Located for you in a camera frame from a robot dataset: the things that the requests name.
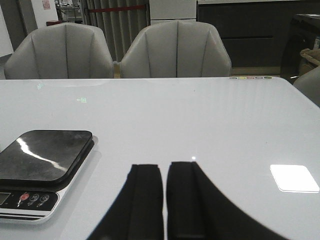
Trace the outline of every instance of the gray chair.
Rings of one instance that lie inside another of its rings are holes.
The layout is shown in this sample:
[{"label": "gray chair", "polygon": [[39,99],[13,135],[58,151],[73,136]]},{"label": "gray chair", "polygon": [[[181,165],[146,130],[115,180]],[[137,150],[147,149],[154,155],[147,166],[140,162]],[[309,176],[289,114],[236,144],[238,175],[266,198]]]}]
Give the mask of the gray chair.
[{"label": "gray chair", "polygon": [[183,20],[144,28],[120,63],[122,78],[226,77],[230,71],[217,29]]},{"label": "gray chair", "polygon": [[293,85],[320,107],[320,66],[299,77]]},{"label": "gray chair", "polygon": [[6,79],[113,78],[102,30],[62,23],[31,32],[4,66]]}]

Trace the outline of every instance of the red button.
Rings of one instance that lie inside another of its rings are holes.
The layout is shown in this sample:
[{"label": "red button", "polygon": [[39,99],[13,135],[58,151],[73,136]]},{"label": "red button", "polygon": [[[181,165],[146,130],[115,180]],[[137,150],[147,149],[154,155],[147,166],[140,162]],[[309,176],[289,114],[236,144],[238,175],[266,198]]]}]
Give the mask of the red button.
[{"label": "red button", "polygon": [[20,200],[21,201],[24,201],[24,200],[26,200],[26,199],[28,199],[29,198],[29,193],[27,193],[27,192],[25,192],[24,194],[22,194],[21,196],[20,196]]}]

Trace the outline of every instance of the scale button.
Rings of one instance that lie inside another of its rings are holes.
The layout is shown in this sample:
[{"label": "scale button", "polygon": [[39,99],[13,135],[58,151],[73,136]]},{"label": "scale button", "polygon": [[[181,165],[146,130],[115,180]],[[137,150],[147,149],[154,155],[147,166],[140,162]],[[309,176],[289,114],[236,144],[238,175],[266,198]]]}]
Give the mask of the scale button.
[{"label": "scale button", "polygon": [[20,196],[20,200],[21,201],[27,200],[28,198],[29,198],[29,193],[28,192],[25,192],[24,194],[22,194]]},{"label": "scale button", "polygon": [[31,202],[35,202],[35,201],[37,201],[38,199],[39,199],[39,194],[33,194],[31,197],[30,197],[30,201]]},{"label": "scale button", "polygon": [[43,195],[42,197],[40,197],[40,202],[45,202],[49,199],[49,195]]}]

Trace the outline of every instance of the scale platform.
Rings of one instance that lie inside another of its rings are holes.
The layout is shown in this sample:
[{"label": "scale platform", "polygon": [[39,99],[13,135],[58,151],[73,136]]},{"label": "scale platform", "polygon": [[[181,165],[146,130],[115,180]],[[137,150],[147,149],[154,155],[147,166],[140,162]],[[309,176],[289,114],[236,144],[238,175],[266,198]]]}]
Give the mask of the scale platform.
[{"label": "scale platform", "polygon": [[32,130],[18,137],[0,153],[0,221],[49,219],[93,145],[84,130]]}]

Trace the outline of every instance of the wall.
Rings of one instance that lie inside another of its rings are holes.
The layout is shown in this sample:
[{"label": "wall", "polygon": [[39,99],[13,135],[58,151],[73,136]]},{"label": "wall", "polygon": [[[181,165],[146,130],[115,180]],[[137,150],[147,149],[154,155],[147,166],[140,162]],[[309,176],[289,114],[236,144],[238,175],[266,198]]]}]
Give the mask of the wall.
[{"label": "wall", "polygon": [[12,44],[0,5],[0,57],[13,53]]},{"label": "wall", "polygon": [[47,21],[58,20],[55,0],[49,0],[50,9],[48,10],[44,10],[42,0],[31,0],[31,2],[38,29],[45,27]]}]

